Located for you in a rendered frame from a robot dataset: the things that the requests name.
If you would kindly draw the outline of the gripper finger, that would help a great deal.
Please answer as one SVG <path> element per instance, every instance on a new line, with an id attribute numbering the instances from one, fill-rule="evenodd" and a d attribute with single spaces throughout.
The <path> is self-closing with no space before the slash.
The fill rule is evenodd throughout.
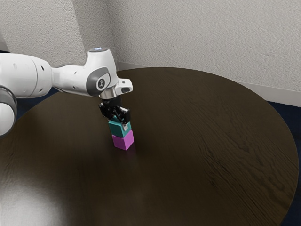
<path id="1" fill-rule="evenodd" d="M 130 113 L 130 109 L 128 108 L 124 108 L 122 106 L 115 106 L 114 107 L 114 115 L 117 117 L 117 119 L 120 121 L 123 130 L 127 130 L 128 129 L 128 123 L 131 120 L 131 113 Z"/>
<path id="2" fill-rule="evenodd" d="M 111 120 L 114 117 L 113 109 L 109 106 L 106 106 L 104 104 L 99 104 L 99 109 L 103 115 L 108 120 Z"/>

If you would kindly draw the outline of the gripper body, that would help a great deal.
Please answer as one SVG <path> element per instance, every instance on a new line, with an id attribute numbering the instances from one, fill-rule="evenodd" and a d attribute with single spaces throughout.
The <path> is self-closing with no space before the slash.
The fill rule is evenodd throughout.
<path id="1" fill-rule="evenodd" d="M 122 98 L 121 96 L 116 96 L 110 99 L 101 99 L 102 102 L 100 103 L 100 110 L 102 112 L 111 112 L 117 106 L 121 106 Z"/>

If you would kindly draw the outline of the teal block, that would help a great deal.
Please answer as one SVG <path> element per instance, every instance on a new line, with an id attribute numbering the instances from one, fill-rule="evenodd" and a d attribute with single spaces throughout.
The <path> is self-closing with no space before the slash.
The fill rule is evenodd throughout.
<path id="1" fill-rule="evenodd" d="M 125 137 L 132 129 L 130 122 L 127 124 L 121 123 L 116 116 L 108 121 L 111 134 L 117 137 Z"/>

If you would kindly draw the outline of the magenta block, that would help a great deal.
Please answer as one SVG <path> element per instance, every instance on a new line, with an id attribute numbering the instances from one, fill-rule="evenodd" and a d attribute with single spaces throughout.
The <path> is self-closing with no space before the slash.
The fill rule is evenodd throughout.
<path id="1" fill-rule="evenodd" d="M 112 135 L 112 140 L 116 148 L 126 151 L 134 143 L 133 131 L 129 130 L 129 132 L 124 137 Z"/>

